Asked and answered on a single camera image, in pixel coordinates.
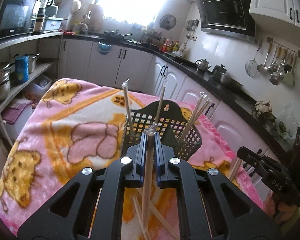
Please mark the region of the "person's right hand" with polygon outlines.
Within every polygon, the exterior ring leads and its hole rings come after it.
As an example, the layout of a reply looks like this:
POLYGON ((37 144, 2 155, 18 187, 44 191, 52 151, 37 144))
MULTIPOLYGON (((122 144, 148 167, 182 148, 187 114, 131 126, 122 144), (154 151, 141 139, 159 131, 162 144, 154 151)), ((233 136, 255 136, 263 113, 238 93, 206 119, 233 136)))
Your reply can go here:
POLYGON ((297 211, 300 211, 300 208, 295 205, 287 205, 273 197, 270 199, 270 217, 278 225, 286 223, 297 211))

